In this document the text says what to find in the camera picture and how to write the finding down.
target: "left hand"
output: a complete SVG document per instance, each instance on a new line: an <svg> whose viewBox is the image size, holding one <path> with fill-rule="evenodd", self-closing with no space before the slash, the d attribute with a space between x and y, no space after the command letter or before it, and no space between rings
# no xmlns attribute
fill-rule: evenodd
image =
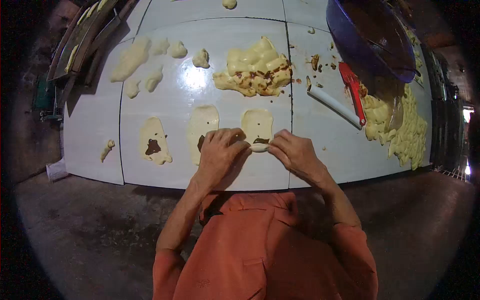
<svg viewBox="0 0 480 300"><path fill-rule="evenodd" d="M225 177L240 153L252 152L250 144L241 140L244 137L240 128L222 128L206 134L200 165L192 178L199 190L209 193Z"/></svg>

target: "white table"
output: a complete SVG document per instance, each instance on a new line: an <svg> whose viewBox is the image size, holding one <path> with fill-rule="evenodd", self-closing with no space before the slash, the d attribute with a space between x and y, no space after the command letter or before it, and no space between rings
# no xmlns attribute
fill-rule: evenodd
<svg viewBox="0 0 480 300"><path fill-rule="evenodd" d="M220 127L239 127L240 116L247 109L268 109L274 116L273 132L287 128L293 129L294 134L311 138L318 157L337 182L363 180L410 169L410 162L401 168L396 156L387 159L388 144L381 146L378 141L367 141L363 130L359 131L306 94L306 76L309 75L313 85L317 82L322 84L327 93L354 111L338 68L332 70L330 67L331 62L338 66L342 59L336 47L330 49L332 37L325 27L324 9L320 9L321 6L326 7L326 0L307 0L310 6L318 6L319 11L315 13L313 9L307 9L311 16L305 14L305 18L298 18L293 8L289 8L291 5L305 5L299 0L285 1L285 10L282 1L278 0L262 2L259 9L252 9L256 2L239 1L239 6L230 11L217 0L203 2L203 7L210 10L200 9L198 1L152 1L140 24L139 35L150 37L152 42L165 37L171 44L181 40L188 49L188 55L183 59L174 59L170 55L151 56L132 77L145 79L163 64L162 82L153 93L145 91L144 82L140 82L142 91L136 98L129 99L121 92L122 83L112 84L108 80L121 50L127 48L131 40L117 45L101 71L96 93L82 95L72 116L65 117L67 171L118 184L122 184L124 178L128 183L183 189L197 169L190 160L185 137L187 123L193 108L203 104L217 107ZM318 22L311 23L309 17ZM295 24L255 18L286 18ZM314 35L307 33L308 26L317 29ZM292 49L288 48L286 29L289 43L295 46ZM279 97L248 98L235 91L216 89L212 73L226 69L228 49L247 48L261 36L271 39L278 53L290 54L293 78L301 79L302 83L286 86L283 88L285 93ZM192 65L192 56L201 48L206 48L210 54L209 69ZM305 63L314 54L321 56L322 73L314 73L311 65ZM422 75L424 81L428 81L426 70ZM426 166L431 147L431 96L416 82L410 83L410 86L417 99L418 114L428 123L427 150L422 164ZM168 135L172 163L158 166L140 157L139 129L151 116L157 116L162 121ZM114 139L117 146L102 164L99 156L108 139ZM255 191L304 186L307 184L290 175L272 155L253 153L239 176L231 185L224 187L228 190Z"/></svg>

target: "dough ball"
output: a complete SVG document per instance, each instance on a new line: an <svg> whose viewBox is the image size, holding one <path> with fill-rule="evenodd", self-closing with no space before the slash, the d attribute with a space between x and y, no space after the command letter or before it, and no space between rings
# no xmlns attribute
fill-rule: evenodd
<svg viewBox="0 0 480 300"><path fill-rule="evenodd" d="M210 68L210 64L208 63L208 52L205 49L202 49L195 54L192 58L192 63L197 68Z"/></svg>
<svg viewBox="0 0 480 300"><path fill-rule="evenodd" d="M182 59L185 56L187 56L187 53L188 51L181 41L173 43L172 50L171 50L171 54L173 58Z"/></svg>

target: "right hand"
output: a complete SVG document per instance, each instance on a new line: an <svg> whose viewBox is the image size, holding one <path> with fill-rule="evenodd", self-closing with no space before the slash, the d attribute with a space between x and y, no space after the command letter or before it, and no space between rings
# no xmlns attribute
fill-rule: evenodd
<svg viewBox="0 0 480 300"><path fill-rule="evenodd" d="M298 177L319 185L335 184L327 167L317 158L312 140L291 134L283 129L275 133L268 152L280 160L285 168Z"/></svg>

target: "rolled dough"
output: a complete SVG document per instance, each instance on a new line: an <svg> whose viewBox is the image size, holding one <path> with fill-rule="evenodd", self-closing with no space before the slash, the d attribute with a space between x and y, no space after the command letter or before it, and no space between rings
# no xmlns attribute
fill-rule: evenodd
<svg viewBox="0 0 480 300"><path fill-rule="evenodd" d="M138 146L143 159L153 160L158 165L172 162L168 152L167 139L163 131L162 122L157 117L149 117L140 129L140 143Z"/></svg>
<svg viewBox="0 0 480 300"><path fill-rule="evenodd" d="M169 47L168 38L161 39L152 46L152 53L153 55L166 54Z"/></svg>
<svg viewBox="0 0 480 300"><path fill-rule="evenodd" d="M272 136L273 116L266 109L249 109L241 116L241 128L246 135L245 141L251 146L254 152L264 152L268 144L254 143L257 139L268 140L270 143Z"/></svg>
<svg viewBox="0 0 480 300"><path fill-rule="evenodd" d="M198 149L199 139L201 136L205 137L209 131L218 130L218 122L218 111L213 105L195 107L190 116L187 127L187 141L190 158L197 166L200 163L200 151Z"/></svg>
<svg viewBox="0 0 480 300"><path fill-rule="evenodd" d="M152 42L146 36L136 37L133 44L120 54L120 60L110 76L111 82L122 82L148 60L148 50Z"/></svg>
<svg viewBox="0 0 480 300"><path fill-rule="evenodd" d="M128 98L133 99L137 97L140 89L138 88L138 84L140 80L135 78L130 78L125 81L125 93L127 94Z"/></svg>
<svg viewBox="0 0 480 300"><path fill-rule="evenodd" d="M163 70L163 65L160 65L160 68L158 68L158 70L150 73L150 75L148 75L148 77L145 79L145 88L150 93L153 92L157 84L160 81L162 81L162 78L163 78L162 70Z"/></svg>
<svg viewBox="0 0 480 300"><path fill-rule="evenodd" d="M73 60L75 59L75 55L77 55L78 45L73 47L72 52L70 53L70 57L68 58L67 66L65 67L65 73L70 72L70 68L72 67Z"/></svg>

